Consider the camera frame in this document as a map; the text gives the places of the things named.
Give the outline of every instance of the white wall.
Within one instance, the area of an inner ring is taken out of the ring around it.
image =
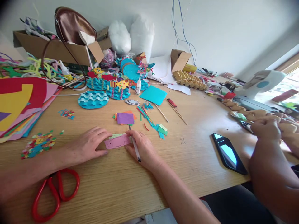
[[[169,54],[175,48],[171,0],[15,0],[1,18],[1,32],[9,40],[12,40],[13,30],[23,29],[19,18],[37,18],[32,3],[39,11],[38,19],[43,28],[50,31],[55,31],[54,11],[59,6],[80,12],[96,30],[115,19],[122,20],[129,29],[133,15],[143,13],[155,23],[152,57]],[[176,26],[183,39],[177,0],[175,7]],[[276,43],[299,19],[297,0],[181,0],[181,7],[186,38],[197,50],[196,65],[236,75]],[[178,48],[189,50],[189,46],[182,42]]]

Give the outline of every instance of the hand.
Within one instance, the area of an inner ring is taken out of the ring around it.
[[[76,140],[66,144],[60,151],[63,153],[63,159],[68,163],[67,167],[108,154],[107,150],[96,150],[96,148],[105,138],[110,136],[112,133],[106,129],[94,127],[80,135]]]
[[[281,138],[280,130],[274,119],[257,120],[251,125],[251,130],[255,133],[258,139],[279,141]]]
[[[162,159],[159,157],[156,149],[153,147],[151,141],[145,136],[145,134],[135,130],[128,130],[126,131],[126,134],[127,136],[134,137],[141,158],[140,164],[142,166],[147,168],[149,171],[152,171],[154,168],[157,168],[162,164]],[[134,145],[126,145],[125,149],[137,161]]]

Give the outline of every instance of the person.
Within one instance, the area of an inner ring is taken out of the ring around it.
[[[142,158],[140,164],[156,178],[177,223],[219,223],[200,199],[159,157],[151,141],[142,132],[129,130],[126,134],[135,138]],[[0,204],[56,171],[108,154],[107,150],[97,150],[97,147],[110,136],[112,133],[104,128],[94,127],[61,149],[52,149],[2,172]],[[126,145],[125,148],[137,160],[134,146]]]

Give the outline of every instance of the forearm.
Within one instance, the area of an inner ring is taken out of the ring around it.
[[[153,175],[177,221],[180,223],[219,223],[200,199],[166,164],[155,167]]]
[[[297,221],[299,179],[289,166],[278,141],[259,139],[249,162],[257,198],[284,221]]]
[[[66,168],[61,150],[51,150],[25,159],[0,173],[0,204],[48,175]]]

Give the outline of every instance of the scissors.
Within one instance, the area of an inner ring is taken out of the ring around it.
[[[64,195],[64,192],[63,192],[63,185],[62,185],[62,179],[61,179],[61,173],[69,173],[71,175],[73,175],[75,178],[76,178],[76,188],[75,188],[75,191],[73,192],[73,194],[69,197],[66,197]],[[57,180],[58,180],[58,191],[56,190],[56,188],[54,187],[53,185],[53,182],[52,182],[52,178],[53,176],[56,175],[57,176]],[[40,199],[40,195],[46,185],[46,183],[48,183],[49,187],[50,187],[50,190],[56,200],[56,209],[55,211],[51,214],[51,215],[48,215],[48,216],[40,216],[37,212],[37,206],[38,206],[38,201]],[[74,170],[71,170],[71,169],[63,169],[63,170],[60,170],[60,171],[57,171],[55,173],[52,173],[44,182],[43,184],[41,185],[35,199],[34,199],[34,203],[33,203],[33,206],[32,206],[32,217],[34,219],[34,221],[36,222],[46,222],[48,220],[50,220],[51,218],[53,218],[54,215],[56,215],[56,213],[58,212],[59,210],[59,207],[60,207],[60,202],[61,201],[69,201],[71,200],[76,194],[77,194],[77,191],[79,189],[79,184],[80,184],[80,178],[79,178],[79,175],[76,171]]]

